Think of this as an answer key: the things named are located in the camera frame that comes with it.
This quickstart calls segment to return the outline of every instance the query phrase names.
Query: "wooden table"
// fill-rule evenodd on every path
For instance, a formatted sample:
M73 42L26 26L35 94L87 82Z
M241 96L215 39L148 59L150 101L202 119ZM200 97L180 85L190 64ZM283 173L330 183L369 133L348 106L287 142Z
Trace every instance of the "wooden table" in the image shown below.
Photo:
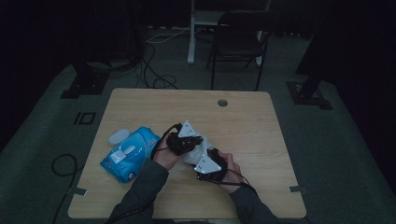
M218 100L228 102L219 106ZM175 123L189 119L194 129L223 152L233 153L242 174L278 217L300 218L305 207L271 97L252 91L182 91L115 89L92 144L69 208L73 218L109 217L131 184L121 184L99 162L112 149L115 131L141 126L159 136ZM191 166L180 161L155 201L156 218L237 218L229 196L214 184L196 179Z

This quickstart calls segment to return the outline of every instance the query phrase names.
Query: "black chair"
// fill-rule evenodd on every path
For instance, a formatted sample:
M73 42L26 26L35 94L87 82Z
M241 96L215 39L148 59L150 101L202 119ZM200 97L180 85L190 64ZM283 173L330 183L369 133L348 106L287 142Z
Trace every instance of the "black chair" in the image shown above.
M259 88L268 37L276 31L278 16L273 11L233 10L225 12L215 27L212 50L206 68L212 62L211 90L214 87L216 62L247 62L262 57L254 91Z

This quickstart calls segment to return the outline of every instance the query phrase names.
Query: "blue plastic package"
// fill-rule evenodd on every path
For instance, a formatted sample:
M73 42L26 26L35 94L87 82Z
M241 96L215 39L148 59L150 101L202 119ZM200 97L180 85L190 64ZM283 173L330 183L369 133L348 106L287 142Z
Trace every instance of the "blue plastic package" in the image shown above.
M100 164L121 183L128 183L139 174L159 140L151 129L140 127L118 143Z

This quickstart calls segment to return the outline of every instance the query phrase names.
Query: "person's right hand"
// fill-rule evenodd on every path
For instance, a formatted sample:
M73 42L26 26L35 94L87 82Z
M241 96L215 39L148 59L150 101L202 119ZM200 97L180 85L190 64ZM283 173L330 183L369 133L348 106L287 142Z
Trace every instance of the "person's right hand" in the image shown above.
M244 182L244 178L241 176L241 169L238 164L233 162L233 154L231 153L222 153L219 151L219 156L221 156L225 161L227 161L227 174L223 178L223 182L232 182L232 183L241 183ZM228 194L233 193L237 189L241 188L241 186L236 185L219 185L221 189L226 191Z

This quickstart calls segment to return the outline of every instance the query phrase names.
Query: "gray sleeve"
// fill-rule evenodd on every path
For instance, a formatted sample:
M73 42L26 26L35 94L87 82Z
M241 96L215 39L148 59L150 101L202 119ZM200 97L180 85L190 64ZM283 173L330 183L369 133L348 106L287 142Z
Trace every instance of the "gray sleeve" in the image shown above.
M262 203L253 190L241 187L230 194L230 197L242 224L276 224L279 222L278 218Z
M148 204L163 188L168 175L168 171L160 164L152 160L146 160L131 189L128 190L121 202L114 207L109 220ZM152 223L153 212L154 207L152 205L148 209L116 223Z

